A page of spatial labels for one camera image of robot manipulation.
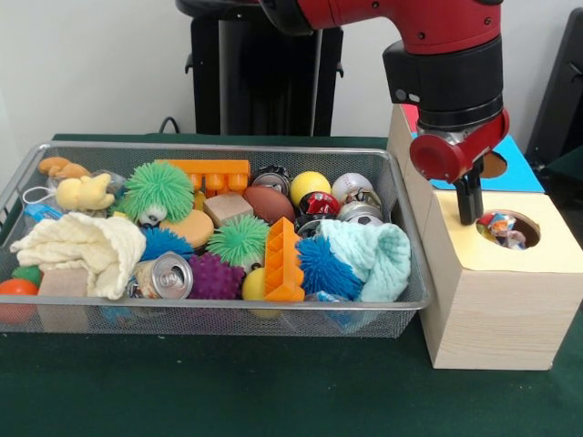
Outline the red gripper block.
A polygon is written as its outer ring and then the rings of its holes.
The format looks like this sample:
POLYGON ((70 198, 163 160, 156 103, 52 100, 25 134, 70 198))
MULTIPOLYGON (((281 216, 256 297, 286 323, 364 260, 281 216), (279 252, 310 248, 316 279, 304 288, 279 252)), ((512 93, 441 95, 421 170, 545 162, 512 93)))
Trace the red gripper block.
POLYGON ((509 114, 503 108, 479 126, 445 131, 417 122, 417 136, 409 154, 414 168, 426 179, 455 182, 459 218, 468 226, 484 212, 481 174, 484 158, 506 137, 509 114))

